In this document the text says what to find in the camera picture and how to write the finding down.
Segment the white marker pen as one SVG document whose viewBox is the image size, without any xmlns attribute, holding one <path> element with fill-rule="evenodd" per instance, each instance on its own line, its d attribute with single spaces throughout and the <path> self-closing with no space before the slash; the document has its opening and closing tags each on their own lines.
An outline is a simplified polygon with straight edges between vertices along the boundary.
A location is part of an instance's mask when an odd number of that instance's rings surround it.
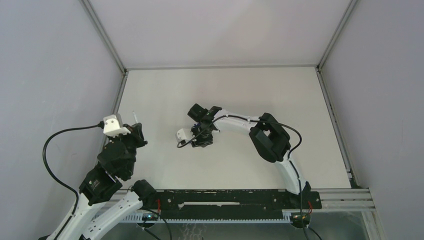
<svg viewBox="0 0 424 240">
<path fill-rule="evenodd" d="M 138 118 L 137 118 L 137 115 L 136 115 L 136 113 L 135 113 L 134 110 L 132 111 L 132 115 L 133 115 L 135 124 L 137 124 L 138 123 Z"/>
</svg>

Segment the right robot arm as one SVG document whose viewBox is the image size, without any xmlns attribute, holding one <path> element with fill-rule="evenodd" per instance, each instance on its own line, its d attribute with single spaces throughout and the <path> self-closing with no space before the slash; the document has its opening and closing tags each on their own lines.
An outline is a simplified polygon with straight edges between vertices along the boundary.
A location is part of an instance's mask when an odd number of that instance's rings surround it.
<svg viewBox="0 0 424 240">
<path fill-rule="evenodd" d="M 320 198 L 312 191 L 293 159 L 293 152 L 302 143 L 302 136 L 295 128 L 278 122 L 270 113 L 261 116 L 245 116 L 232 113 L 218 106 L 210 109 L 194 104 L 188 116 L 195 121 L 191 128 L 181 128 L 175 134 L 177 147 L 187 145 L 205 148 L 213 144 L 214 132 L 239 132 L 252 141 L 259 156 L 276 166 L 285 182 L 288 201 L 295 209 L 309 213 L 320 208 Z"/>
</svg>

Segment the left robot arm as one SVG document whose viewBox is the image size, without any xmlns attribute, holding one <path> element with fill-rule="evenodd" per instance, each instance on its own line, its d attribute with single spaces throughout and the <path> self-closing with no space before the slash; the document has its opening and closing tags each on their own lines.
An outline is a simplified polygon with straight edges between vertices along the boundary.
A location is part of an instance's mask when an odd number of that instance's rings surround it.
<svg viewBox="0 0 424 240">
<path fill-rule="evenodd" d="M 94 219 L 98 211 L 122 188 L 122 181 L 130 180 L 134 173 L 137 149 L 148 143 L 140 122 L 124 124 L 117 134 L 105 133 L 109 142 L 97 155 L 97 164 L 86 174 L 78 189 L 56 177 L 47 161 L 50 141 L 68 131 L 69 129 L 60 130 L 46 140 L 42 149 L 42 161 L 53 180 L 75 195 L 75 203 L 56 230 L 42 239 L 98 240 L 130 213 L 155 205 L 157 191 L 145 179 L 137 180 L 118 203 Z"/>
</svg>

